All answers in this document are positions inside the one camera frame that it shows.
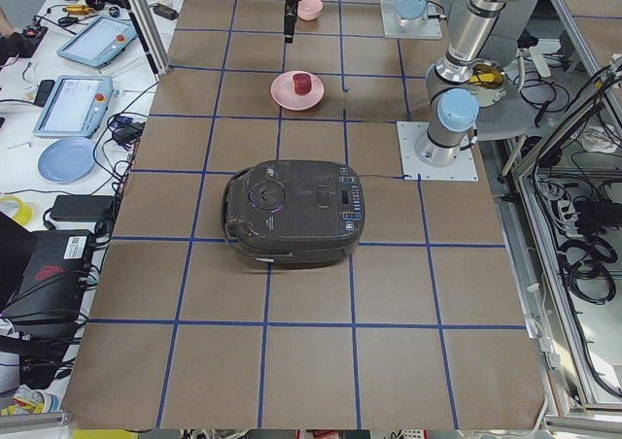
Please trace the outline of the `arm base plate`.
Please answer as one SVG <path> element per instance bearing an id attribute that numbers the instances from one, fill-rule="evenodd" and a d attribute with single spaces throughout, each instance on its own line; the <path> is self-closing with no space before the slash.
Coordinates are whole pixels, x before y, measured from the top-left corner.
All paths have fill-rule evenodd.
<path id="1" fill-rule="evenodd" d="M 427 10 L 414 19 L 402 18 L 397 14 L 397 0 L 380 2 L 383 33 L 385 38 L 440 40 L 442 31 L 436 6 L 427 3 Z"/>
<path id="2" fill-rule="evenodd" d="M 397 123 L 402 176 L 412 181 L 477 182 L 468 136 L 455 148 L 440 148 L 429 139 L 428 126 L 422 121 Z"/>

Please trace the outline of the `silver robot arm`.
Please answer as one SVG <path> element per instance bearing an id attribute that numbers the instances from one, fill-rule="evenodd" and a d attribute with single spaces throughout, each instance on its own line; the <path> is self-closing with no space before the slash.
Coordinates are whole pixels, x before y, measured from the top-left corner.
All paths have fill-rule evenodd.
<path id="1" fill-rule="evenodd" d="M 432 120 L 415 142 L 415 153 L 433 167 L 451 165 L 475 125 L 479 106 L 466 89 L 472 67 L 506 4 L 519 0 L 467 0 L 458 31 L 430 68 L 426 87 Z"/>
<path id="2" fill-rule="evenodd" d="M 428 0 L 396 0 L 396 20 L 400 28 L 420 26 L 428 19 Z"/>

